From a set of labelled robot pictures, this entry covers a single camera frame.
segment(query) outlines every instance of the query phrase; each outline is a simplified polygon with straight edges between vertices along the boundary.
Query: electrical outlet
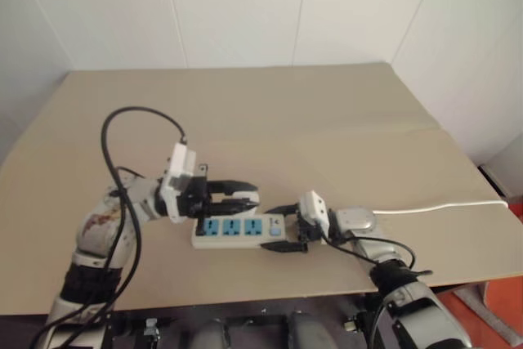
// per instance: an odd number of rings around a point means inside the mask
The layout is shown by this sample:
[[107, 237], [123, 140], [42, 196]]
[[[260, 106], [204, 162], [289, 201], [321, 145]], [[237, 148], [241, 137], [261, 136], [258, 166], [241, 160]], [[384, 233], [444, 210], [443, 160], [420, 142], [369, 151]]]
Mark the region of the electrical outlet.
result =
[[210, 218], [205, 218], [203, 221], [203, 230], [206, 236], [218, 236], [218, 220], [212, 220]]
[[225, 219], [223, 220], [223, 235], [224, 236], [238, 236], [241, 220], [239, 219]]
[[247, 236], [257, 236], [262, 234], [262, 220], [245, 220], [245, 234]]
[[203, 223], [205, 236], [196, 235], [197, 227], [194, 220], [190, 238], [194, 248], [260, 248], [260, 244], [287, 239], [284, 216], [280, 214], [207, 218]]

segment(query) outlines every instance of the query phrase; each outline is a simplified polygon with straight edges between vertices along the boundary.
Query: table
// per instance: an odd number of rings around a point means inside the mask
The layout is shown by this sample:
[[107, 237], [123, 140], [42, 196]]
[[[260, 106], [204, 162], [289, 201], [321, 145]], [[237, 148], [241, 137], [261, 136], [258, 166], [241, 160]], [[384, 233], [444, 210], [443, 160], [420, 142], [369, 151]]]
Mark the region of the table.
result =
[[[48, 312], [77, 227], [111, 184], [100, 128], [147, 105], [186, 129], [210, 179], [259, 186], [261, 210], [315, 190], [331, 208], [417, 208], [497, 196], [386, 64], [266, 69], [77, 71], [0, 172], [0, 314]], [[125, 114], [110, 130], [116, 164], [158, 176], [176, 130]], [[523, 229], [500, 205], [380, 216], [418, 254], [431, 285], [523, 272]], [[117, 309], [374, 290], [360, 264], [327, 246], [308, 254], [194, 250], [192, 222], [143, 228], [140, 267]]]

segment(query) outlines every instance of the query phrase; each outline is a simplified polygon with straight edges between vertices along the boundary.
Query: black cable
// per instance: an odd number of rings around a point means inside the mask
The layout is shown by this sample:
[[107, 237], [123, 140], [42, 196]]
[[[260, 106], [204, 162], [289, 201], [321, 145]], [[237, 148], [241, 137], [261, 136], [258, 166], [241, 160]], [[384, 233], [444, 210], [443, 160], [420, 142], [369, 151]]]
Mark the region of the black cable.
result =
[[117, 171], [122, 171], [122, 172], [127, 172], [127, 173], [131, 173], [133, 176], [136, 176], [136, 177], [141, 177], [142, 179], [144, 178], [144, 175], [136, 172], [136, 171], [133, 171], [132, 169], [130, 168], [127, 168], [127, 167], [116, 167], [116, 170]]
[[366, 261], [366, 262], [372, 263], [374, 265], [378, 264], [378, 262], [374, 261], [373, 259], [370, 259], [369, 257], [365, 257], [365, 256], [361, 255], [360, 253], [355, 253], [354, 251], [351, 251], [349, 249], [337, 246], [332, 241], [330, 241], [329, 238], [327, 238], [327, 236], [325, 235], [325, 233], [323, 231], [321, 231], [321, 238], [325, 241], [325, 243], [330, 245], [332, 248], [337, 249], [338, 251], [342, 251], [343, 253], [348, 253], [349, 255], [352, 255], [353, 257], [357, 257], [358, 259], [361, 259], [362, 261]]
[[345, 242], [365, 240], [365, 241], [378, 241], [380, 243], [394, 244], [394, 245], [397, 245], [398, 247], [402, 247], [402, 249], [404, 249], [405, 251], [407, 251], [410, 254], [411, 261], [409, 264], [409, 269], [412, 269], [414, 267], [414, 263], [416, 263], [416, 253], [414, 252], [414, 250], [411, 249], [408, 245], [400, 243], [399, 241], [390, 240], [390, 239], [379, 239], [376, 237], [365, 237], [365, 236], [351, 236], [351, 237], [346, 237], [343, 240]]
[[385, 304], [381, 304], [379, 308], [376, 310], [376, 313], [374, 314], [373, 318], [373, 324], [370, 328], [370, 336], [369, 336], [369, 349], [374, 348], [374, 342], [376, 341], [376, 332], [378, 331], [378, 323], [380, 318], [383, 315], [383, 312], [385, 311]]
[[[113, 255], [114, 255], [114, 251], [116, 249], [116, 245], [118, 244], [120, 236], [121, 236], [121, 234], [123, 232], [123, 223], [125, 222], [125, 205], [124, 205], [123, 200], [120, 200], [120, 212], [121, 212], [120, 225], [118, 226], [118, 231], [117, 231], [116, 236], [114, 238], [114, 242], [111, 244], [111, 248], [109, 250], [109, 253], [107, 254], [107, 258], [105, 259], [105, 263], [104, 263], [104, 266], [102, 268], [102, 271], [101, 271], [101, 274], [100, 274], [100, 278], [99, 278], [99, 284], [101, 284], [101, 282], [105, 278], [105, 275], [109, 271], [109, 266], [110, 266], [110, 263], [111, 263], [111, 261], [113, 259]], [[77, 309], [76, 311], [71, 311], [69, 314], [66, 314], [66, 315], [62, 316], [61, 318], [53, 320], [51, 323], [48, 323], [48, 324], [44, 325], [33, 336], [33, 339], [31, 340], [31, 342], [29, 344], [29, 349], [35, 349], [36, 348], [38, 340], [40, 339], [40, 337], [42, 337], [43, 334], [45, 334], [45, 332], [47, 332], [48, 330], [52, 329], [53, 327], [55, 327], [55, 326], [57, 326], [59, 324], [62, 324], [64, 322], [66, 322], [67, 320], [75, 317], [76, 315], [79, 315], [82, 312], [84, 312], [89, 306], [92, 305], [94, 299], [96, 298], [96, 295], [99, 292], [100, 292], [99, 289], [93, 290], [91, 296], [88, 298], [88, 300], [79, 309]]]
[[131, 221], [132, 225], [134, 227], [134, 231], [136, 234], [136, 251], [135, 251], [135, 257], [132, 261], [131, 270], [127, 274], [126, 279], [122, 282], [120, 287], [118, 288], [117, 292], [113, 295], [113, 297], [95, 314], [89, 319], [86, 324], [84, 324], [81, 328], [79, 328], [75, 333], [73, 333], [69, 338], [67, 338], [60, 346], [59, 349], [65, 349], [72, 341], [74, 341], [81, 333], [89, 329], [95, 321], [106, 314], [107, 310], [114, 304], [114, 302], [120, 297], [120, 295], [123, 293], [125, 288], [129, 285], [131, 282], [132, 277], [134, 276], [136, 269], [138, 267], [138, 264], [140, 262], [140, 256], [141, 256], [141, 231], [140, 231], [140, 222], [138, 221], [138, 217], [136, 215], [136, 211], [134, 207], [132, 206], [132, 201], [129, 199], [129, 196], [127, 194], [127, 190], [123, 186], [122, 179], [120, 178], [118, 174], [118, 169], [114, 166], [113, 160], [110, 157], [109, 148], [107, 147], [107, 131], [109, 129], [109, 125], [111, 121], [118, 116], [119, 114], [123, 112], [132, 112], [132, 111], [142, 111], [142, 112], [149, 112], [152, 114], [157, 114], [158, 116], [166, 119], [171, 124], [173, 124], [178, 131], [181, 134], [180, 143], [186, 144], [186, 133], [181, 127], [180, 124], [170, 116], [164, 114], [163, 112], [160, 112], [158, 110], [153, 110], [151, 108], [147, 108], [144, 106], [127, 106], [120, 108], [119, 110], [115, 110], [112, 113], [107, 116], [105, 119], [102, 129], [101, 129], [101, 150], [102, 154], [104, 155], [105, 164], [107, 165], [107, 168], [109, 169], [109, 172], [114, 180], [114, 184], [116, 184], [116, 187], [118, 189], [118, 196], [120, 198], [120, 201], [122, 201], [127, 205], [127, 208], [129, 209], [129, 213], [131, 215]]
[[[176, 120], [174, 120], [173, 118], [171, 118], [170, 116], [168, 116], [168, 115], [166, 115], [166, 114], [164, 114], [162, 112], [159, 112], [157, 110], [153, 110], [151, 108], [147, 108], [147, 107], [143, 107], [143, 106], [123, 107], [123, 108], [120, 108], [119, 110], [115, 110], [114, 112], [109, 114], [109, 116], [105, 119], [104, 124], [102, 126], [102, 130], [101, 130], [101, 149], [102, 149], [102, 153], [104, 155], [105, 164], [107, 165], [107, 168], [109, 169], [109, 171], [111, 173], [111, 176], [112, 176], [112, 178], [114, 180], [114, 183], [117, 186], [118, 193], [119, 193], [119, 196], [120, 196], [120, 225], [118, 226], [118, 231], [117, 231], [117, 234], [116, 234], [116, 236], [114, 238], [114, 242], [113, 242], [113, 244], [111, 244], [111, 248], [110, 248], [110, 251], [108, 253], [108, 256], [105, 259], [105, 264], [104, 264], [104, 267], [103, 267], [103, 270], [102, 270], [101, 276], [100, 276], [101, 281], [103, 280], [105, 274], [109, 270], [109, 266], [110, 266], [110, 263], [112, 261], [113, 255], [114, 255], [114, 251], [116, 249], [116, 246], [118, 244], [120, 236], [121, 236], [121, 234], [123, 232], [125, 219], [126, 219], [126, 213], [125, 213], [126, 205], [128, 206], [129, 212], [131, 213], [132, 224], [133, 224], [133, 227], [134, 227], [135, 232], [136, 232], [135, 259], [133, 261], [133, 265], [132, 265], [131, 270], [129, 271], [129, 274], [127, 275], [126, 279], [124, 280], [124, 282], [122, 283], [122, 285], [118, 289], [117, 293], [115, 293], [114, 296], [90, 320], [88, 320], [87, 323], [81, 329], [79, 329], [76, 333], [74, 333], [71, 337], [69, 337], [68, 340], [63, 342], [62, 345], [60, 345], [60, 347], [65, 347], [66, 345], [69, 345], [69, 343], [71, 343], [74, 339], [76, 339], [81, 333], [83, 333], [83, 331], [85, 331], [86, 329], [91, 327], [92, 324], [96, 321], [96, 319], [100, 315], [105, 314], [106, 310], [116, 301], [116, 299], [121, 295], [123, 290], [128, 286], [129, 282], [131, 281], [131, 278], [134, 276], [134, 273], [136, 271], [138, 262], [140, 261], [140, 254], [141, 254], [140, 226], [139, 226], [139, 222], [138, 222], [137, 217], [136, 217], [136, 211], [134, 210], [134, 207], [132, 206], [131, 200], [127, 196], [127, 192], [126, 192], [125, 188], [123, 187], [121, 178], [118, 175], [118, 170], [121, 170], [121, 171], [124, 171], [124, 172], [129, 172], [132, 175], [137, 176], [137, 177], [143, 177], [143, 176], [140, 173], [135, 172], [135, 171], [133, 171], [133, 170], [131, 170], [129, 168], [126, 168], [126, 167], [116, 167], [115, 168], [114, 165], [113, 165], [112, 159], [110, 158], [109, 149], [107, 147], [107, 131], [108, 131], [110, 122], [116, 116], [118, 116], [119, 114], [121, 114], [123, 112], [130, 112], [130, 111], [149, 112], [149, 113], [152, 113], [152, 114], [157, 114], [158, 116], [166, 119], [167, 121], [172, 123], [178, 129], [178, 131], [180, 132], [180, 134], [181, 134], [180, 143], [183, 143], [183, 144], [187, 143], [186, 133], [183, 130], [183, 128], [181, 127], [181, 125]], [[62, 316], [61, 318], [59, 318], [57, 320], [53, 320], [51, 323], [46, 324], [45, 326], [43, 326], [34, 335], [33, 339], [31, 340], [31, 343], [29, 344], [29, 348], [30, 349], [36, 348], [36, 345], [37, 345], [38, 340], [40, 339], [40, 337], [46, 331], [48, 331], [49, 329], [51, 329], [51, 328], [53, 328], [53, 327], [55, 327], [55, 326], [57, 326], [59, 324], [62, 324], [65, 321], [67, 321], [68, 319], [70, 319], [72, 317], [75, 317], [76, 315], [81, 314], [82, 312], [84, 312], [90, 305], [92, 305], [92, 301], [94, 300], [94, 298], [97, 295], [97, 293], [98, 293], [97, 290], [93, 291], [92, 295], [89, 297], [87, 302], [85, 304], [83, 304], [76, 311], [72, 311], [69, 314]]]

